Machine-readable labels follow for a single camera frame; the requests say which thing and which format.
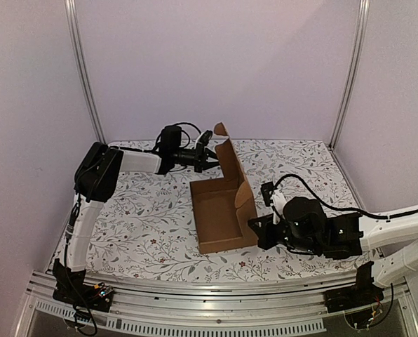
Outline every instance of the open box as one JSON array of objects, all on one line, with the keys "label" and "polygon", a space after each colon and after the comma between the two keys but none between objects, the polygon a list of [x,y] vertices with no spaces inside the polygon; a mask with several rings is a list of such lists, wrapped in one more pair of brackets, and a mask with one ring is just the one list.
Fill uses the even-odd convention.
[{"label": "open box", "polygon": [[[214,134],[229,137],[223,123]],[[250,184],[231,139],[215,147],[223,178],[190,182],[200,253],[227,251],[257,244],[248,220],[257,217]]]}]

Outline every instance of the white wall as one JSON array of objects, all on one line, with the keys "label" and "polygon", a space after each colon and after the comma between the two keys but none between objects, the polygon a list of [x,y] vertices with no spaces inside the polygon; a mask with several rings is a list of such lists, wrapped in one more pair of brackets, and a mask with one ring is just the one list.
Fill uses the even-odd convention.
[{"label": "white wall", "polygon": [[418,204],[418,1],[371,1],[337,153],[369,211]]},{"label": "white wall", "polygon": [[328,141],[358,0],[77,1],[109,140],[227,123],[234,138]]},{"label": "white wall", "polygon": [[0,337],[53,252],[94,139],[64,2],[0,0]]}]

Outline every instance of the floral pattern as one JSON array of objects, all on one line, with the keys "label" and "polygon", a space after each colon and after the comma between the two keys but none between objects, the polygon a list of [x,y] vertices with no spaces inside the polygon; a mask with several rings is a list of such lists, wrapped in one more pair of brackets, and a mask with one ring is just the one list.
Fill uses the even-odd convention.
[{"label": "floral pattern", "polygon": [[[219,143],[211,141],[210,145]],[[112,145],[151,148],[153,142]],[[355,206],[339,169],[322,142],[293,140],[235,140],[255,194],[259,216],[270,213],[260,197],[260,185],[285,173],[303,177],[326,202]],[[256,246],[200,254],[192,213],[189,182],[222,176],[220,168],[194,173],[186,168],[166,176],[122,172],[114,196],[98,217],[88,248],[88,270],[121,277],[179,282],[254,282],[303,278],[350,271],[368,256],[330,260],[288,253],[277,246]],[[298,180],[288,179],[281,191],[290,199],[310,194]],[[335,212],[326,210],[328,215]],[[58,246],[56,256],[63,250]]]}]

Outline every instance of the vertical metal post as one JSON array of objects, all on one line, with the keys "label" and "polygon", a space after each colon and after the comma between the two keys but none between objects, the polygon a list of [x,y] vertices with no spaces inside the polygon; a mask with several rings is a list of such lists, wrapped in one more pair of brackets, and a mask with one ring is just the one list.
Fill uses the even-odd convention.
[{"label": "vertical metal post", "polygon": [[81,85],[83,86],[84,98],[88,106],[90,120],[94,128],[95,135],[98,141],[106,143],[105,135],[103,134],[102,124],[97,113],[92,88],[90,87],[88,70],[86,69],[86,62],[84,60],[83,47],[81,45],[81,38],[78,28],[78,18],[76,16],[75,0],[65,0],[67,22],[69,23],[70,37],[72,39],[72,46],[74,47],[74,54],[78,73],[80,75]]},{"label": "vertical metal post", "polygon": [[370,8],[370,0],[360,0],[360,9],[358,12],[356,37],[354,39],[353,53],[351,64],[349,65],[348,78],[344,87],[342,102],[338,111],[337,120],[335,122],[334,131],[330,138],[329,148],[333,151],[337,146],[340,134],[342,132],[344,119],[348,111],[349,101],[351,100],[354,81],[356,80],[360,54],[362,52],[363,41],[365,38],[366,24],[368,21],[368,11]]}]

